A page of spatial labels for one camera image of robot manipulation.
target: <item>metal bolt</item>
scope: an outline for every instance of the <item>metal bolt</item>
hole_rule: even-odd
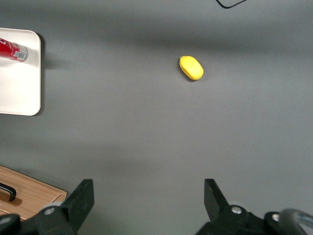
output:
[[[279,214],[273,214],[272,219],[275,220],[276,222],[279,221]]]
[[[241,214],[243,212],[240,207],[232,207],[231,211],[235,214]]]
[[[47,210],[44,211],[45,215],[50,215],[52,213],[54,213],[54,208],[50,208],[50,209],[47,209]]]
[[[6,217],[6,218],[0,220],[0,225],[6,224],[6,223],[10,222],[11,220],[12,220],[11,217]]]

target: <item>wooden board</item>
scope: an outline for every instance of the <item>wooden board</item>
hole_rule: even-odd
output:
[[[45,205],[64,201],[67,193],[63,190],[0,166],[0,182],[17,191],[16,199],[9,202],[9,193],[0,190],[0,215],[17,213],[21,219],[37,214]]]

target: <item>yellow object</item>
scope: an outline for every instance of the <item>yellow object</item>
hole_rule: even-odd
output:
[[[203,76],[204,70],[201,64],[192,56],[182,56],[179,60],[179,66],[192,80],[199,80]]]

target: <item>gray table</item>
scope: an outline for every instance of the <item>gray table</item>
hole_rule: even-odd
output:
[[[312,12],[311,0],[1,3],[1,27],[39,33],[45,58],[39,115],[0,115],[0,164],[68,192],[92,178],[82,235],[193,235],[204,178],[257,216],[313,213]]]

